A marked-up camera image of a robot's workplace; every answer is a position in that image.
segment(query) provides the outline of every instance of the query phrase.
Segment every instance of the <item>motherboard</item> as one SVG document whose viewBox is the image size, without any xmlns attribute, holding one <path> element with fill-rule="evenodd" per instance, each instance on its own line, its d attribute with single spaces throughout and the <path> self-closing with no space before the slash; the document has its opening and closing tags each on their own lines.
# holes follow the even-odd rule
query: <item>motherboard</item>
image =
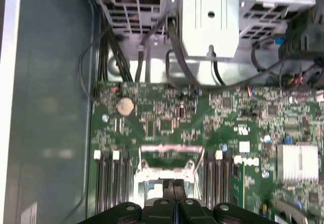
<svg viewBox="0 0 324 224">
<path fill-rule="evenodd" d="M 184 180 L 208 208 L 230 202 L 279 223 L 324 218 L 324 92 L 105 82 L 91 118 L 88 216 Z"/>
</svg>

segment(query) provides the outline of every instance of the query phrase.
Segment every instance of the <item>chipset heatsink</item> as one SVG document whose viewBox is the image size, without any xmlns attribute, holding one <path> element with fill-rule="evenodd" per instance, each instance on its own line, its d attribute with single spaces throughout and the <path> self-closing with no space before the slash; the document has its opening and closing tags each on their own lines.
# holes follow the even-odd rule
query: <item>chipset heatsink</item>
<svg viewBox="0 0 324 224">
<path fill-rule="evenodd" d="M 318 149 L 315 145 L 278 145 L 277 180 L 283 183 L 317 182 Z"/>
</svg>

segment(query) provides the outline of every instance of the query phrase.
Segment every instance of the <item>blue capacitor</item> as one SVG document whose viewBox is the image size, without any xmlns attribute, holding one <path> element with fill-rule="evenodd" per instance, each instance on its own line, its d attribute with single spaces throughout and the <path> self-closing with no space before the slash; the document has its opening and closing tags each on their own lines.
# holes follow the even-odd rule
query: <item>blue capacitor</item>
<svg viewBox="0 0 324 224">
<path fill-rule="evenodd" d="M 303 209 L 302 202 L 300 202 L 298 199 L 294 199 L 294 203 L 295 203 L 296 206 L 299 207 L 299 209 Z"/>
<path fill-rule="evenodd" d="M 263 140 L 264 140 L 265 143 L 271 143 L 271 136 L 265 135 Z"/>
<path fill-rule="evenodd" d="M 286 139 L 285 139 L 285 144 L 293 144 L 294 143 L 294 140 L 293 140 L 293 138 L 292 137 L 287 137 Z"/>
<path fill-rule="evenodd" d="M 223 152 L 226 152 L 226 151 L 227 151 L 227 145 L 226 145 L 226 144 L 223 144 L 223 145 L 222 145 L 222 151 L 223 151 Z"/>
</svg>

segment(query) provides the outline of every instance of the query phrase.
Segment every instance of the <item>blue component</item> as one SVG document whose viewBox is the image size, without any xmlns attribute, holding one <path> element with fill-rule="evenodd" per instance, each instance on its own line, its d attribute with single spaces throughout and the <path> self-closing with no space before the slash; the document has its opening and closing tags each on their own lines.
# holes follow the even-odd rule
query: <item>blue component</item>
<svg viewBox="0 0 324 224">
<path fill-rule="evenodd" d="M 265 143 L 271 143 L 271 136 L 265 135 L 263 140 Z"/>
<path fill-rule="evenodd" d="M 291 144 L 293 144 L 293 143 L 294 143 L 294 140 L 293 140 L 292 137 L 287 137 L 287 138 L 285 139 L 285 144 L 289 144 L 289 145 L 291 145 Z"/>
<path fill-rule="evenodd" d="M 284 42 L 285 42 L 285 39 L 283 39 L 283 38 L 276 38 L 274 40 L 274 43 L 278 44 L 278 45 L 282 45 Z"/>
<path fill-rule="evenodd" d="M 226 145 L 226 144 L 223 144 L 223 145 L 222 145 L 222 151 L 223 151 L 223 152 L 226 152 L 226 151 L 227 151 L 227 145 Z"/>
<path fill-rule="evenodd" d="M 295 203 L 295 205 L 296 206 L 298 206 L 299 207 L 299 209 L 303 209 L 303 205 L 302 205 L 302 202 L 300 202 L 299 200 L 297 200 L 297 199 L 294 199 L 294 203 Z"/>
</svg>

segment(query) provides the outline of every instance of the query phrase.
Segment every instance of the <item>green circuit board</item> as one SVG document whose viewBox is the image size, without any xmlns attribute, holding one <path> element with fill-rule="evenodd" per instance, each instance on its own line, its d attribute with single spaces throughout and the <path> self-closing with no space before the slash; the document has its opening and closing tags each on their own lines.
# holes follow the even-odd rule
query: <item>green circuit board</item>
<svg viewBox="0 0 324 224">
<path fill-rule="evenodd" d="M 278 88 L 254 87 L 251 97 L 247 88 L 208 93 L 190 86 L 105 82 L 96 93 L 105 97 L 92 108 L 88 216 L 136 202 L 134 175 L 145 159 L 149 167 L 166 170 L 192 161 L 197 177 L 186 191 L 209 208 L 227 201 L 259 213 L 264 203 L 280 198 L 298 200 L 305 211 L 324 217 L 319 92 L 282 97 Z M 277 147 L 300 144 L 317 146 L 318 179 L 279 180 Z M 139 187 L 144 199 L 150 185 Z"/>
</svg>

